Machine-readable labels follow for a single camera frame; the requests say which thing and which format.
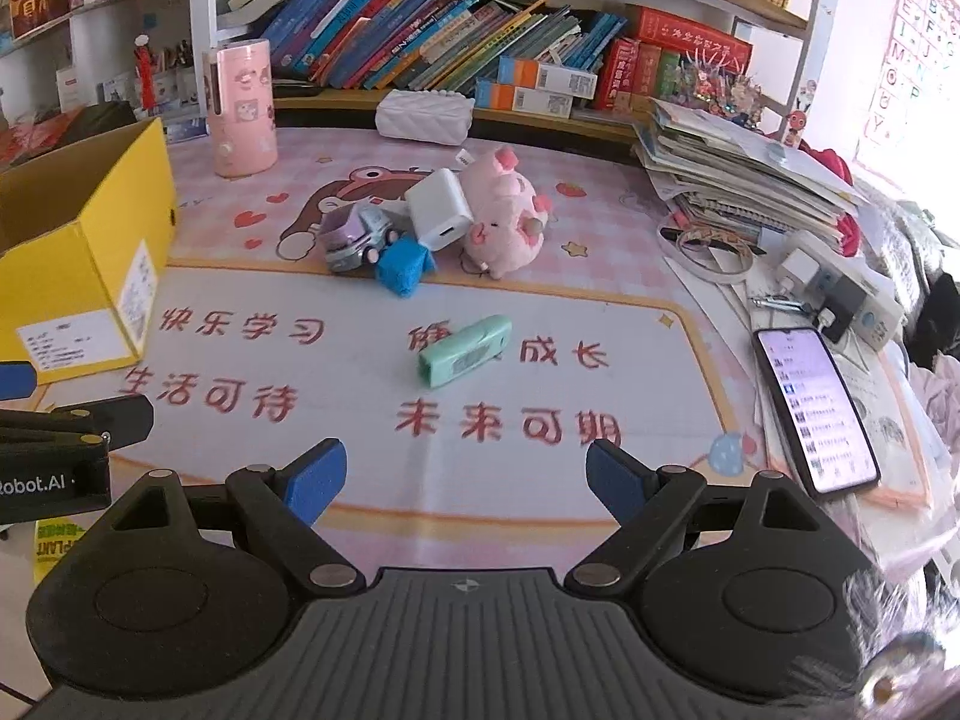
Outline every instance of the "yellow cardboard box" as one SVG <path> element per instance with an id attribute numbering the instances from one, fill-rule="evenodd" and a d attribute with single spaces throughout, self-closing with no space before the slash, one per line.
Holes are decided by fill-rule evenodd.
<path id="1" fill-rule="evenodd" d="M 0 175 L 0 360 L 45 383 L 140 359 L 175 207 L 159 119 Z"/>

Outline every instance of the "toy car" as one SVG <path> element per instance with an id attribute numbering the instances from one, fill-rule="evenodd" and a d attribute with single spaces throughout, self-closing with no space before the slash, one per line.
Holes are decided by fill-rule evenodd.
<path id="1" fill-rule="evenodd" d="M 323 214 L 317 240 L 323 246 L 326 264 L 342 274 L 368 263 L 375 265 L 384 247 L 400 238 L 390 217 L 366 202 L 344 205 Z"/>

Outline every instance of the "pen holder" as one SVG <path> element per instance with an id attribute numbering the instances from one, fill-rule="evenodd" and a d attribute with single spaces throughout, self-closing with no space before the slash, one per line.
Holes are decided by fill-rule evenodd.
<path id="1" fill-rule="evenodd" d="M 213 170 L 252 175 L 277 162 L 270 43 L 247 40 L 203 55 Z"/>

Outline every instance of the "phone screen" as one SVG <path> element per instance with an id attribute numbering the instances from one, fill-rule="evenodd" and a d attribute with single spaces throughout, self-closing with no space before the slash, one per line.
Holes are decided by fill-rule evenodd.
<path id="1" fill-rule="evenodd" d="M 874 457 L 829 351 L 812 328 L 758 334 L 818 493 L 877 478 Z"/>

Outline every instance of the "pink pig plush toy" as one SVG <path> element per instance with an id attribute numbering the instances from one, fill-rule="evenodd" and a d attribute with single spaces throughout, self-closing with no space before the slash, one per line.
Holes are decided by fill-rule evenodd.
<path id="1" fill-rule="evenodd" d="M 503 146 L 460 171 L 460 186 L 473 213 L 464 251 L 500 279 L 533 261 L 544 245 L 550 200 L 514 170 L 517 155 Z"/>

